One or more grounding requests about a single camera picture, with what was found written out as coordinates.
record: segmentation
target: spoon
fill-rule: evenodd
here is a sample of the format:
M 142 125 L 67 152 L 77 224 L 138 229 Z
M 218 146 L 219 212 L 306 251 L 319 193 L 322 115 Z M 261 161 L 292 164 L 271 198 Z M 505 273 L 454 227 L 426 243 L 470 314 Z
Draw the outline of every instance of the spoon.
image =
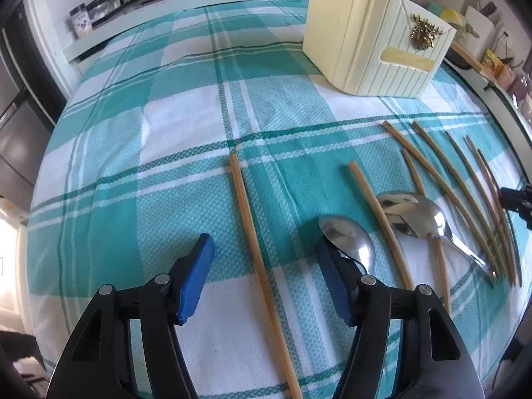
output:
M 445 237 L 458 251 L 477 264 L 495 285 L 496 274 L 451 232 L 438 205 L 424 196 L 409 192 L 386 192 L 377 196 L 388 221 L 397 231 L 416 238 Z
M 346 216 L 325 214 L 318 218 L 318 225 L 341 255 L 364 267 L 365 274 L 372 271 L 375 263 L 373 242 L 357 222 Z

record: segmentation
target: blue rubber pad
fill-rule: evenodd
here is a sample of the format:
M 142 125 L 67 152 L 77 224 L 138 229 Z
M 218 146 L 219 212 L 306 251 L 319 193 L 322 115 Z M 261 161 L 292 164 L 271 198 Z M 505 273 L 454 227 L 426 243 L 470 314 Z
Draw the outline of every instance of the blue rubber pad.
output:
M 320 265 L 321 273 L 324 275 L 325 283 L 329 289 L 336 313 L 345 321 L 345 324 L 352 326 L 354 317 L 350 310 L 349 289 L 345 286 L 344 281 L 342 281 L 340 272 L 336 268 L 326 244 L 324 237 L 320 238 L 316 244 L 318 264 Z
M 207 275 L 214 259 L 214 240 L 208 234 L 201 234 L 198 242 L 188 256 L 195 257 L 187 277 L 183 281 L 176 317 L 183 325 L 192 316 L 198 306 L 199 297 L 207 281 Z

